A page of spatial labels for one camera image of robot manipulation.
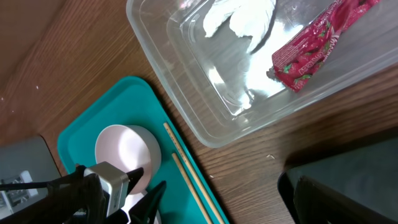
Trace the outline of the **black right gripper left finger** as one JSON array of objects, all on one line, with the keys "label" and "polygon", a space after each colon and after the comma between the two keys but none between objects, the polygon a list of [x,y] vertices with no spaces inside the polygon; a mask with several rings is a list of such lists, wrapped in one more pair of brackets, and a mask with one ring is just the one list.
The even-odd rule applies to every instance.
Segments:
[{"label": "black right gripper left finger", "polygon": [[64,223],[81,208],[86,210],[86,223],[104,222],[104,193],[96,174],[90,174],[3,218],[1,223]]}]

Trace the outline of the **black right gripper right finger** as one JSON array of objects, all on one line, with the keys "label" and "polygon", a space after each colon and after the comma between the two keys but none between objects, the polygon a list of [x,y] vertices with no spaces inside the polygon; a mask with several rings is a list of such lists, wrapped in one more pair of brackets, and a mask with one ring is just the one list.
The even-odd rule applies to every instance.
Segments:
[{"label": "black right gripper right finger", "polygon": [[306,176],[297,182],[294,206],[301,224],[397,224]]}]

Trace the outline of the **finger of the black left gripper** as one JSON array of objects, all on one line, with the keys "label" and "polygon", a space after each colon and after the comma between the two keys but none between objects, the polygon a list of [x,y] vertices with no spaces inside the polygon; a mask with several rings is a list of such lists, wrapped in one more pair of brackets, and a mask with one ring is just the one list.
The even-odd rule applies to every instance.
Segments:
[{"label": "finger of the black left gripper", "polygon": [[129,210],[133,224],[154,224],[159,203],[166,190],[166,181],[161,181]]},{"label": "finger of the black left gripper", "polygon": [[142,167],[127,172],[128,177],[128,186],[127,193],[128,194],[138,194],[144,190],[144,185],[141,182],[141,179],[144,175],[144,169]]}]

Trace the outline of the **white napkin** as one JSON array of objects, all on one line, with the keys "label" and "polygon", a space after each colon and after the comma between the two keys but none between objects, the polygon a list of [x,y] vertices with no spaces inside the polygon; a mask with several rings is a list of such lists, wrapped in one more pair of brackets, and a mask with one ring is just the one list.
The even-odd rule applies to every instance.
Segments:
[{"label": "white napkin", "polygon": [[250,53],[260,44],[270,28],[276,0],[218,0],[214,1],[203,20],[205,37],[212,37],[229,20],[229,28],[239,38],[250,37]]}]

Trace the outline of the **pink small bowl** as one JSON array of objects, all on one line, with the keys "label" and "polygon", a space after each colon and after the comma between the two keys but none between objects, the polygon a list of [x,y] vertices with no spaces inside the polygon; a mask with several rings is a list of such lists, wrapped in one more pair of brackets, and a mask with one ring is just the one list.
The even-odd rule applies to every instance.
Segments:
[{"label": "pink small bowl", "polygon": [[108,162],[121,171],[143,168],[144,174],[131,194],[143,192],[160,168],[162,154],[155,136],[142,126],[114,124],[97,137],[95,159]]}]

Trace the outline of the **red snack wrapper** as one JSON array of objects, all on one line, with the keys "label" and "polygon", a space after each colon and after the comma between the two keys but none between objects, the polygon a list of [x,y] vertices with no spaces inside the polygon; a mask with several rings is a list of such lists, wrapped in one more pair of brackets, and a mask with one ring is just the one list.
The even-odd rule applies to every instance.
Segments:
[{"label": "red snack wrapper", "polygon": [[272,54],[268,75],[294,92],[323,66],[342,33],[380,0],[334,0],[309,25]]}]

